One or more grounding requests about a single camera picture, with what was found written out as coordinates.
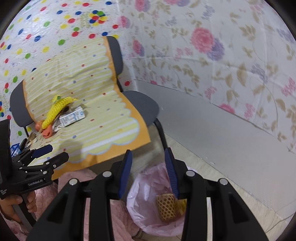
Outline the orange fuzzy cloth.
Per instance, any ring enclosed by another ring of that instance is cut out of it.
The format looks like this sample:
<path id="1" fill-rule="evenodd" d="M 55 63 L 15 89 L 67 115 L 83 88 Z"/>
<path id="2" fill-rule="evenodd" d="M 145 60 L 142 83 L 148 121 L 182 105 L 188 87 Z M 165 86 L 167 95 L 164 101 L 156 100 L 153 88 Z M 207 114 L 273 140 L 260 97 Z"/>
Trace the orange fuzzy cloth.
<path id="1" fill-rule="evenodd" d="M 35 124 L 36 131 L 41 133 L 43 138 L 50 138 L 53 135 L 53 127 L 52 127 L 52 125 L 49 125 L 47 128 L 42 129 L 42 123 L 43 123 L 43 121 L 38 121 Z"/>

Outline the yellow clear plastic wrapper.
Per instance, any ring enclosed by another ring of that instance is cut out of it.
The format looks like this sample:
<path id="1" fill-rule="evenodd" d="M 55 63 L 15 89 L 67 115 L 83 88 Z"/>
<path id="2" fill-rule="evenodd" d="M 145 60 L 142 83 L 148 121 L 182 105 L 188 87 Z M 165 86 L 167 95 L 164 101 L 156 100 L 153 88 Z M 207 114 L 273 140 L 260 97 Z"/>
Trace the yellow clear plastic wrapper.
<path id="1" fill-rule="evenodd" d="M 185 214 L 187 207 L 187 199 L 175 199 L 175 215 L 181 217 Z"/>

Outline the yellow foam fruit net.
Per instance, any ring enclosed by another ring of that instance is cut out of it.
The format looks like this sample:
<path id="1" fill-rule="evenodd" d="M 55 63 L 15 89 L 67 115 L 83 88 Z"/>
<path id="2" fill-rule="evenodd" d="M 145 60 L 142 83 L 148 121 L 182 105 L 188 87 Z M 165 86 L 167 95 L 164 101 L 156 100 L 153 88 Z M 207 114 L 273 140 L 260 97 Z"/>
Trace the yellow foam fruit net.
<path id="1" fill-rule="evenodd" d="M 45 130 L 49 125 L 51 125 L 54 120 L 56 119 L 56 117 L 58 116 L 58 114 L 69 104 L 77 101 L 78 99 L 67 96 L 65 98 L 62 98 L 59 95 L 56 95 L 53 99 L 52 99 L 52 106 L 49 110 L 49 112 L 47 113 L 46 119 L 43 121 L 41 128 L 43 130 Z"/>

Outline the white blue milk carton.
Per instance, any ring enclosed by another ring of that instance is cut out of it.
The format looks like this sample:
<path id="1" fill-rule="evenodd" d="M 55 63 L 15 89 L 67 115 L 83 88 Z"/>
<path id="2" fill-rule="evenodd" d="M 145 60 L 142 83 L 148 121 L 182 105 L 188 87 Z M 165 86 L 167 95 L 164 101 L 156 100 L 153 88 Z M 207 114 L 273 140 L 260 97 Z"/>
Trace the white blue milk carton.
<path id="1" fill-rule="evenodd" d="M 59 121 L 62 127 L 66 127 L 84 118 L 85 118 L 85 113 L 83 111 L 83 108 L 79 106 L 74 110 L 71 110 L 69 113 L 62 114 L 59 117 Z"/>

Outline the woven bamboo basket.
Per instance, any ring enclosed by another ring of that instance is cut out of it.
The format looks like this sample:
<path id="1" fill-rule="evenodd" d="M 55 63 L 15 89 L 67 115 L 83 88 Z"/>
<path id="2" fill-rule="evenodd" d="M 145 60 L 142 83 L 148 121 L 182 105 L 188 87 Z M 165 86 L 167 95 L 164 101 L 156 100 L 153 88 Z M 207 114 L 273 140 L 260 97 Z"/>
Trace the woven bamboo basket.
<path id="1" fill-rule="evenodd" d="M 174 194 L 166 193 L 157 195 L 156 204 L 161 221 L 170 222 L 177 218 Z"/>

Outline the pink trash bag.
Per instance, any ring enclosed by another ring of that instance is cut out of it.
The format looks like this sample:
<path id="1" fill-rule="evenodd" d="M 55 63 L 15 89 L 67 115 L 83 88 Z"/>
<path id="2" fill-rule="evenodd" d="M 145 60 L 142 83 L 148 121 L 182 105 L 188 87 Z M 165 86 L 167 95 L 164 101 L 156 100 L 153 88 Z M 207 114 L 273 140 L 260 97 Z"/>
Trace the pink trash bag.
<path id="1" fill-rule="evenodd" d="M 127 195 L 126 207 L 133 222 L 149 235 L 173 237 L 183 231 L 185 214 L 170 222 L 159 217 L 156 196 L 166 193 L 172 190 L 166 166 L 160 163 L 139 173 Z"/>

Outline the blue box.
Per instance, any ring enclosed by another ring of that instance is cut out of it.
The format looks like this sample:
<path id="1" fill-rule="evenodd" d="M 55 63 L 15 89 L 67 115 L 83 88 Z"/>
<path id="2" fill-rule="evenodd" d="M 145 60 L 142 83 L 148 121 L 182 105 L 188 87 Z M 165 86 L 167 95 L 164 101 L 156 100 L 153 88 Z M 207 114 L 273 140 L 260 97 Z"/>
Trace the blue box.
<path id="1" fill-rule="evenodd" d="M 21 153 L 20 144 L 17 143 L 12 145 L 10 148 L 10 151 L 11 151 L 11 157 L 19 155 Z"/>

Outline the grey office chair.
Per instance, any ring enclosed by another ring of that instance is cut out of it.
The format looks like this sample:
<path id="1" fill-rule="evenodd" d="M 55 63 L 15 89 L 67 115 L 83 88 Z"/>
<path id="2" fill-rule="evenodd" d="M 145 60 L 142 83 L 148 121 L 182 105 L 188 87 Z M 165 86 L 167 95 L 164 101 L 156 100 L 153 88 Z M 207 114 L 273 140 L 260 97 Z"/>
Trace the grey office chair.
<path id="1" fill-rule="evenodd" d="M 115 37 L 107 36 L 109 48 L 111 51 L 112 61 L 115 68 L 116 76 L 123 71 L 123 59 L 119 42 Z M 149 96 L 138 91 L 124 91 L 119 81 L 117 82 L 119 90 L 130 101 L 130 103 L 137 109 L 139 114 L 144 119 L 147 126 L 154 124 L 159 132 L 163 148 L 168 147 L 163 127 L 158 120 L 159 105 Z M 22 128 L 26 128 L 33 122 L 26 109 L 25 97 L 23 93 L 23 84 L 19 83 L 13 90 L 10 97 L 10 109 L 16 121 L 16 124 Z"/>

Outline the pink fluffy rug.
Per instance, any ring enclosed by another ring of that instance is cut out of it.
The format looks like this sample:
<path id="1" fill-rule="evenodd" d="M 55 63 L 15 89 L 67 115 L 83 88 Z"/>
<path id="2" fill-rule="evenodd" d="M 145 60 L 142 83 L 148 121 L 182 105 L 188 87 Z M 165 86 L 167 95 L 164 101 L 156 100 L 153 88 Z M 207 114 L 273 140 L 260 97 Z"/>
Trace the pink fluffy rug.
<path id="1" fill-rule="evenodd" d="M 139 227 L 121 201 L 130 168 L 116 163 L 96 176 L 86 169 L 68 172 L 53 185 L 49 177 L 14 190 L 18 223 L 1 211 L 1 240 L 132 240 Z"/>

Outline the yellow striped cloth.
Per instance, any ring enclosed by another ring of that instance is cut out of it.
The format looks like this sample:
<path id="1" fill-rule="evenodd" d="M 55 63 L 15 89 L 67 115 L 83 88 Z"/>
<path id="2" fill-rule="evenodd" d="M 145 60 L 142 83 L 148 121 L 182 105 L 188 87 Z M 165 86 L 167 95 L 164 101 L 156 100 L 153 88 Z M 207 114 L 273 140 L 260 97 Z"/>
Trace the yellow striped cloth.
<path id="1" fill-rule="evenodd" d="M 33 161 L 35 165 L 61 152 L 69 154 L 69 160 L 55 170 L 54 179 L 151 141 L 142 116 L 119 90 L 107 37 L 88 40 L 50 58 L 22 85 L 25 106 L 34 122 L 46 118 L 57 96 L 70 97 L 73 107 L 81 106 L 86 115 L 51 137 L 38 135 L 34 141 L 33 148 L 53 147 Z"/>

